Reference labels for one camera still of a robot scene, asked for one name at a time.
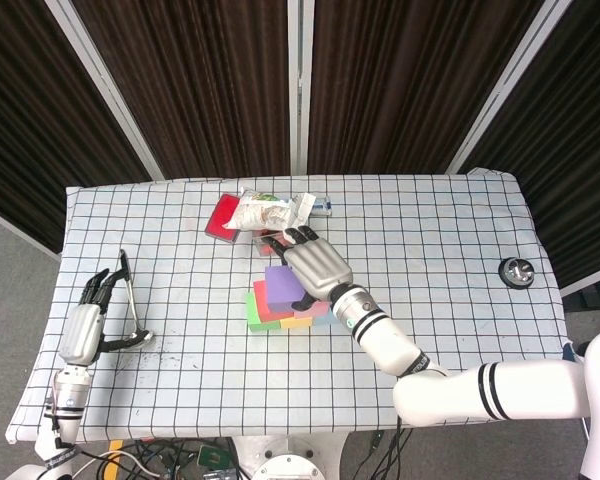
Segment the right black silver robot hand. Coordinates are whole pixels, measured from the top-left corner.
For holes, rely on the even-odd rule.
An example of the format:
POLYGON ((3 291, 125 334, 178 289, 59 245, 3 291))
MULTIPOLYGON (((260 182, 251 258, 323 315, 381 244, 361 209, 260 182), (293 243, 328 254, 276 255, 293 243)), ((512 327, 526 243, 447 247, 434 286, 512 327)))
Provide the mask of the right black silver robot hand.
POLYGON ((341 294, 354 283, 349 264, 312 228, 301 225, 284 233, 293 244, 283 245, 272 236, 263 237, 262 242, 290 268, 305 291, 302 299, 292 304, 294 310, 306 311, 317 301, 335 302, 334 291, 341 294))

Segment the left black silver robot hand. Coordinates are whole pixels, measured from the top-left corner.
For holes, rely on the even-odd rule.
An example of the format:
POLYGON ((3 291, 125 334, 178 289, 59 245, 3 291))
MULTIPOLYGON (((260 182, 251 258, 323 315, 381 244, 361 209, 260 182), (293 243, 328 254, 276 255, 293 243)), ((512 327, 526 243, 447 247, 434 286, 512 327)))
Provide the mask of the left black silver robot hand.
POLYGON ((143 329, 137 318, 129 269, 123 267, 112 274, 104 269, 86 283, 78 305, 71 310, 58 353, 66 364, 88 367, 96 362, 101 353, 133 348, 150 337, 151 332, 143 329), (113 288, 120 280, 124 280, 127 287, 135 330, 122 339, 107 341, 104 334, 105 314, 113 288))

